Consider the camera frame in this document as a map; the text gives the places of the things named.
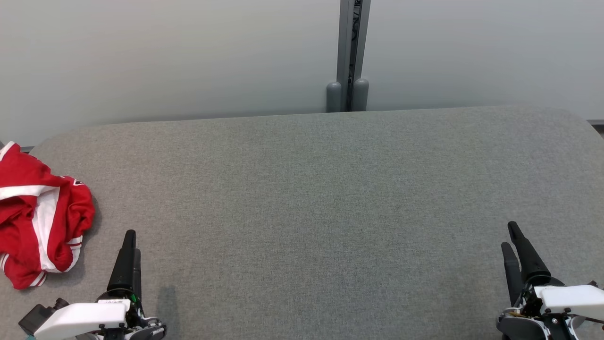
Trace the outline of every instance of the white wall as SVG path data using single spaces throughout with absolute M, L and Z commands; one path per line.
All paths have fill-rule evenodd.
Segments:
M 338 18 L 338 0 L 1 0 L 0 140 L 324 112 Z
M 367 110 L 529 103 L 604 119 L 604 1 L 372 0 Z

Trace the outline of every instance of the red and white jacket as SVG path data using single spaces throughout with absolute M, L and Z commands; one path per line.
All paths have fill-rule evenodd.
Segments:
M 47 272 L 67 272 L 92 225 L 92 195 L 55 176 L 10 142 L 0 149 L 0 267 L 15 289 L 37 287 Z

